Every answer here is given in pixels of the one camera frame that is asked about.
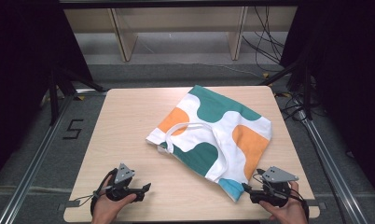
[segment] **wooden table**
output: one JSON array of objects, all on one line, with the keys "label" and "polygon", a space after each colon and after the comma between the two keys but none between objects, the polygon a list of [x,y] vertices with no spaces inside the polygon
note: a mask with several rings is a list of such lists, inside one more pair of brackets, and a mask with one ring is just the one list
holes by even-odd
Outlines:
[{"label": "wooden table", "polygon": [[[118,221],[197,221],[267,219],[260,205],[244,193],[235,203],[217,184],[193,173],[173,155],[160,154],[146,142],[151,131],[171,112],[191,88],[118,89],[106,95],[70,200],[89,195],[104,176],[124,162],[135,171],[130,188],[152,183],[143,202],[132,203],[118,214]],[[299,177],[300,194],[314,199],[271,89],[255,87],[209,87],[236,100],[272,123],[272,139],[257,168],[277,166]],[[251,179],[250,185],[261,184]],[[310,207],[310,217],[319,208]],[[90,222],[90,202],[67,208],[67,222]]]}]

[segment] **tote bag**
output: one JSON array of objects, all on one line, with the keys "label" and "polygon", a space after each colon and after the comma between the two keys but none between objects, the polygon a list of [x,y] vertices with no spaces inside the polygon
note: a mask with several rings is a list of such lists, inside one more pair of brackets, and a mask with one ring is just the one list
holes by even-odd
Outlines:
[{"label": "tote bag", "polygon": [[271,140],[271,122],[224,95],[193,87],[146,138],[234,201]]}]

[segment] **gray floor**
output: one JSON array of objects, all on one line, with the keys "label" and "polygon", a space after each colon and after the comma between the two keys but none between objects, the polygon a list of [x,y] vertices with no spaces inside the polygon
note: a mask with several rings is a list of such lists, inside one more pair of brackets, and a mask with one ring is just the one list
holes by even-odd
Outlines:
[{"label": "gray floor", "polygon": [[[283,42],[286,33],[273,36]],[[257,43],[255,34],[245,34],[245,37]],[[121,61],[113,34],[77,35],[76,38],[96,83],[107,88],[191,86],[196,83],[203,86],[256,85],[265,73],[260,67],[281,69],[267,58],[256,55],[245,42],[239,60],[232,61],[226,35],[222,33],[141,34],[128,63]],[[271,51],[270,46],[262,48]],[[274,83],[274,92],[285,92],[287,79]],[[86,88],[79,84],[76,87]],[[96,92],[84,94],[83,100],[75,99],[66,108],[14,223],[64,223],[63,204],[69,199],[104,98],[103,94]],[[292,105],[289,100],[288,97],[276,97],[280,108]],[[74,128],[82,131],[78,139],[66,140],[64,137],[71,136],[66,130],[72,119],[83,119],[74,123]],[[375,223],[375,191],[372,186],[354,159],[345,155],[348,148],[323,108],[313,110],[313,121],[368,223]],[[40,148],[49,122],[50,108],[46,100],[21,143],[21,149],[12,154],[0,174],[0,216]],[[311,223],[342,223],[337,201],[306,129],[292,119],[285,123],[317,202],[322,205],[320,217]],[[353,223],[340,198],[339,201],[346,223]]]}]

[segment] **human hand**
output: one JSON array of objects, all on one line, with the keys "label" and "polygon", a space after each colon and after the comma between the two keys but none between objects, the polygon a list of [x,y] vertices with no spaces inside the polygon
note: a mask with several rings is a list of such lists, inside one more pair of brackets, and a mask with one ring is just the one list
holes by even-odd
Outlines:
[{"label": "human hand", "polygon": [[[111,178],[109,176],[103,185],[103,188],[108,185],[108,181]],[[92,213],[92,224],[108,224],[114,221],[118,215],[118,212],[127,204],[132,203],[137,197],[136,194],[129,194],[127,197],[123,198],[120,201],[112,201],[108,199],[105,195],[105,190],[101,190],[100,194],[102,195],[98,198],[97,203],[94,206]]]},{"label": "human hand", "polygon": [[[291,191],[290,194],[299,197],[299,184],[295,181],[289,182]],[[259,204],[271,213],[270,220],[278,219],[282,224],[307,224],[307,218],[304,214],[301,202],[296,199],[290,198],[283,207],[275,207],[270,203],[260,201]]]}]

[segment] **gray carpet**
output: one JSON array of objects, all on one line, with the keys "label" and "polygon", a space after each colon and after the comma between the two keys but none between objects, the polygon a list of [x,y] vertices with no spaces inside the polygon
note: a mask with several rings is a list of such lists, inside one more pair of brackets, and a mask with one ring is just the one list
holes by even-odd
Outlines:
[{"label": "gray carpet", "polygon": [[[188,87],[195,84],[203,86],[256,85],[262,80],[257,75],[230,69],[250,71],[259,76],[262,73],[258,67],[247,64],[228,65],[228,68],[204,64],[90,66],[95,82],[106,88]],[[286,82],[287,77],[274,83],[273,91],[285,92]],[[79,83],[76,83],[76,87],[86,88]],[[86,95],[83,100],[76,99],[67,108],[31,190],[16,216],[15,223],[64,223],[63,208],[60,205],[69,199],[104,98],[105,96],[101,94]],[[280,108],[284,108],[289,100],[288,97],[276,97]],[[313,112],[314,123],[333,159],[337,161],[348,186],[361,204],[369,223],[375,223],[375,191],[354,159],[345,155],[347,148],[330,118],[326,117],[324,109],[319,106]],[[81,129],[81,133],[77,139],[64,139],[64,137],[75,135],[75,133],[67,132],[72,119],[82,119],[73,124],[73,128]],[[13,153],[0,174],[0,215],[39,148],[49,128],[49,122],[50,105],[49,102],[45,102],[30,132],[21,143],[21,149]],[[314,195],[317,201],[324,205],[320,217],[311,220],[311,223],[342,223],[337,201],[306,129],[300,122],[292,119],[287,119],[285,123]],[[343,214],[346,223],[352,223],[345,208],[343,208]]]}]

